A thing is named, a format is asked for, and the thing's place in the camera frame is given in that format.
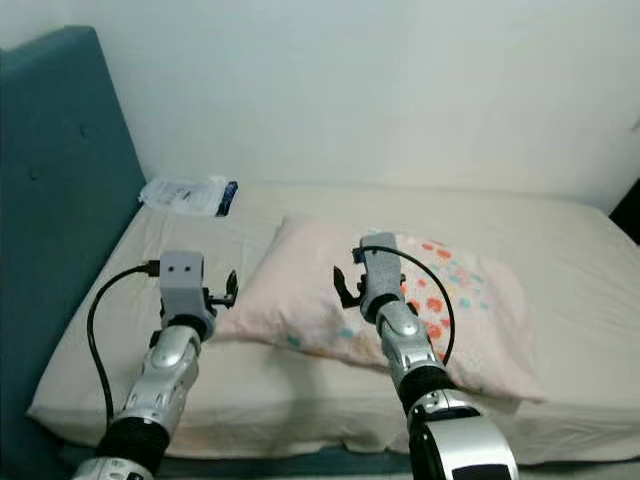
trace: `silver robot arm segment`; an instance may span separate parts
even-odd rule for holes
[[[232,272],[227,293],[210,296],[202,288],[203,268],[200,253],[162,255],[163,328],[154,332],[140,376],[109,424],[96,457],[80,465],[74,480],[153,480],[198,376],[201,342],[213,335],[213,306],[231,306],[237,294]]]
[[[396,248],[392,233],[363,237],[354,260],[364,262],[360,296],[348,293],[344,276],[334,283],[345,308],[360,306],[376,325],[391,378],[407,415],[416,480],[518,479],[515,459],[498,428],[457,389],[433,351],[424,324],[405,303],[400,257],[373,247]]]

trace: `mattress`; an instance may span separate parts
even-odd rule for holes
[[[640,455],[640,251],[596,209],[509,194],[245,184],[227,218],[143,207],[71,320],[29,415],[68,441],[97,444],[104,401],[84,327],[97,288],[170,248],[205,255],[210,289],[221,291],[231,269],[242,286],[283,216],[300,214],[430,235],[508,264],[531,305],[545,400],[476,398],[517,461]],[[140,276],[114,287],[99,307],[96,339],[116,408],[159,327],[159,302],[156,280]],[[383,373],[215,337],[199,363],[168,455],[281,457],[326,445],[357,452],[408,449],[406,420]]]

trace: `teal upholstered headboard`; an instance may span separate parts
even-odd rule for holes
[[[0,82],[0,468],[62,478],[58,441],[24,413],[144,180],[92,28],[3,52]]]

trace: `pillow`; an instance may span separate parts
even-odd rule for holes
[[[343,309],[333,266],[357,292],[364,273],[351,249],[367,229],[311,218],[285,218],[270,251],[218,325],[218,339],[245,339],[388,368],[374,325],[359,308]],[[401,251],[427,265],[453,305],[455,344],[447,371],[461,388],[502,397],[541,397],[534,372],[533,328],[517,278],[504,265],[460,248],[396,233]],[[405,298],[412,303],[442,357],[450,319],[442,294],[419,268],[402,259]]]

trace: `black wire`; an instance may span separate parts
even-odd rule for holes
[[[444,357],[442,358],[442,363],[446,365],[449,362],[449,358],[451,357],[451,351],[453,350],[453,343],[456,338],[456,322],[455,322],[455,319],[453,318],[453,307],[451,306],[451,300],[449,300],[449,295],[447,295],[447,291],[445,290],[444,285],[442,285],[442,282],[440,281],[440,279],[436,277],[436,275],[429,268],[427,268],[426,265],[420,262],[420,260],[413,258],[408,253],[404,253],[400,250],[396,250],[395,248],[383,247],[381,245],[367,245],[364,247],[359,247],[357,250],[360,252],[372,251],[375,253],[376,251],[380,251],[380,252],[393,253],[394,255],[397,255],[399,257],[404,258],[405,260],[410,261],[417,267],[420,267],[436,283],[436,285],[440,289],[440,293],[442,293],[442,296],[444,297],[444,302],[447,304],[447,311],[449,312],[449,322],[450,322],[450,328],[451,328],[451,331],[449,334],[449,344],[447,345],[447,351],[445,352]]]
[[[123,279],[124,277],[131,275],[133,273],[139,272],[147,272],[148,268],[146,265],[139,265],[137,267],[128,268],[127,270],[118,273],[117,275],[111,277],[107,283],[105,283],[98,293],[96,297],[93,299],[93,303],[91,303],[91,308],[89,308],[89,314],[87,315],[87,340],[89,342],[89,350],[91,351],[91,357],[93,358],[93,363],[96,365],[96,370],[98,371],[98,377],[100,377],[100,384],[102,385],[102,393],[104,394],[104,403],[106,406],[106,416],[107,416],[107,427],[109,426],[109,422],[113,418],[113,399],[111,397],[111,387],[109,386],[109,378],[107,377],[107,372],[104,369],[104,365],[102,364],[102,360],[100,360],[100,354],[98,353],[98,347],[96,346],[96,339],[93,335],[93,319],[96,315],[96,309],[98,308],[98,303],[103,295],[109,290],[109,288],[116,283],[118,280]]]

